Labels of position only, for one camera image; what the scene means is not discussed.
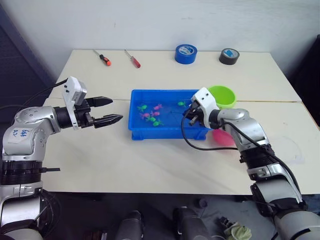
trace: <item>blue plastic tray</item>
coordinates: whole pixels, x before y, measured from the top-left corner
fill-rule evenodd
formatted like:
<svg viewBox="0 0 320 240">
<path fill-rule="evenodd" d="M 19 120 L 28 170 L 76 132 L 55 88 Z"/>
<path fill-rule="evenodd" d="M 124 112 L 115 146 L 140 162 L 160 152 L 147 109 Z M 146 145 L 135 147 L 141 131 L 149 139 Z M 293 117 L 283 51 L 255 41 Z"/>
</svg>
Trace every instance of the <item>blue plastic tray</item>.
<svg viewBox="0 0 320 240">
<path fill-rule="evenodd" d="M 198 90 L 133 90 L 129 112 L 128 128 L 132 131 L 132 140 L 143 139 L 182 139 L 181 120 L 183 112 L 191 103 L 191 97 Z M 154 119 L 159 123 L 154 126 Z M 205 140 L 210 130 L 196 123 L 189 126 L 184 121 L 185 135 L 188 139 Z"/>
</svg>

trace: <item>green toy fish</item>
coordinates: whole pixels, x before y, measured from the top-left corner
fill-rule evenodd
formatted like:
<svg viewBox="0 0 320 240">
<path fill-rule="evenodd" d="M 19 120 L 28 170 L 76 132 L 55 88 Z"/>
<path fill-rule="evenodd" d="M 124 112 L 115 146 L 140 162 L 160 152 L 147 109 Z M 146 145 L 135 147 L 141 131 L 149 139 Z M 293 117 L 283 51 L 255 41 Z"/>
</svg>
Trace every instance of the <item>green toy fish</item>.
<svg viewBox="0 0 320 240">
<path fill-rule="evenodd" d="M 153 116 L 148 116 L 148 117 L 146 118 L 146 122 L 149 122 L 149 121 L 155 122 L 155 121 L 156 121 L 156 118 L 153 117 Z"/>
<path fill-rule="evenodd" d="M 178 102 L 178 106 L 180 106 L 180 107 L 186 107 L 186 102 L 185 101 L 180 101 L 180 102 Z"/>
<path fill-rule="evenodd" d="M 160 121 L 160 119 L 158 120 L 158 121 L 155 121 L 153 124 L 152 124 L 154 127 L 158 127 L 158 126 L 160 126 L 160 125 L 164 125 L 161 121 Z"/>
<path fill-rule="evenodd" d="M 146 110 L 146 109 L 147 109 L 147 107 L 148 107 L 148 106 L 144 104 L 144 105 L 142 105 L 142 106 L 138 106 L 137 108 L 139 109 L 139 111 L 140 111 L 140 112 L 142 112 L 142 113 L 143 113 L 143 112 L 144 112 L 144 110 Z"/>
</svg>

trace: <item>pink bowl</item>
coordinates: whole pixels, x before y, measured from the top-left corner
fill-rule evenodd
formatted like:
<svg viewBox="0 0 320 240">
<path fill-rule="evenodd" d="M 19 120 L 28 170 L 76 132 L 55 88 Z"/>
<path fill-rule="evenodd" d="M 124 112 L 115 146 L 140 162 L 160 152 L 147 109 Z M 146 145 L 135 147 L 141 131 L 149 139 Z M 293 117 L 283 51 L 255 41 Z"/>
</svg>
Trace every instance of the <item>pink bowl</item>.
<svg viewBox="0 0 320 240">
<path fill-rule="evenodd" d="M 213 139 L 215 142 L 221 146 L 233 146 L 235 145 L 235 141 L 232 138 L 232 136 L 221 130 L 221 129 L 215 129 L 212 131 Z"/>
</svg>

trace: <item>white label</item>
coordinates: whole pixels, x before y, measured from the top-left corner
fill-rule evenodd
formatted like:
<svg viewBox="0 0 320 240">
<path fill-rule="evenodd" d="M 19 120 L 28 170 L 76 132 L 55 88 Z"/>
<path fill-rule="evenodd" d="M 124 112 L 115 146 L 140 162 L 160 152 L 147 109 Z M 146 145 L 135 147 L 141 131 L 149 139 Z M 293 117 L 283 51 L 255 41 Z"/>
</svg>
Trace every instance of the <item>white label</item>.
<svg viewBox="0 0 320 240">
<path fill-rule="evenodd" d="M 10 133 L 8 143 L 18 144 L 27 139 L 32 134 L 33 128 L 15 127 Z"/>
<path fill-rule="evenodd" d="M 191 46 L 181 46 L 179 47 L 179 52 L 183 55 L 191 55 L 195 50 Z"/>
<path fill-rule="evenodd" d="M 232 58 L 232 59 L 238 57 L 238 53 L 237 53 L 235 50 L 233 50 L 233 49 L 225 49 L 225 50 L 223 51 L 223 54 L 224 54 L 226 57 Z"/>
</svg>

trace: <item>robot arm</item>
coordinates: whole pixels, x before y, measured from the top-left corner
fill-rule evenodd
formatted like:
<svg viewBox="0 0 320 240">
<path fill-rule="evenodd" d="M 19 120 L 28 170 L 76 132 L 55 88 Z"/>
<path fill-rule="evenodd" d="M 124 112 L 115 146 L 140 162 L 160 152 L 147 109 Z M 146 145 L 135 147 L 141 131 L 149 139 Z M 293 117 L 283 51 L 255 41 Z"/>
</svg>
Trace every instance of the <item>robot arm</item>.
<svg viewBox="0 0 320 240">
<path fill-rule="evenodd" d="M 49 211 L 48 197 L 43 194 L 41 174 L 59 171 L 42 167 L 48 137 L 61 129 L 73 127 L 100 128 L 118 122 L 122 115 L 110 114 L 102 118 L 90 115 L 91 107 L 112 103 L 107 97 L 85 99 L 87 90 L 82 82 L 69 77 L 64 85 L 66 107 L 29 107 L 19 111 L 14 124 L 3 136 L 2 175 L 0 179 L 0 239 L 1 234 L 15 240 L 42 239 L 42 214 Z"/>
<path fill-rule="evenodd" d="M 219 110 L 206 88 L 191 100 L 185 113 L 190 125 L 199 121 L 207 128 L 222 128 L 233 137 L 240 162 L 246 163 L 247 173 L 255 181 L 250 189 L 257 208 L 261 215 L 273 217 L 281 239 L 319 239 L 319 217 L 306 211 L 293 173 L 275 156 L 261 125 L 245 109 Z"/>
</svg>

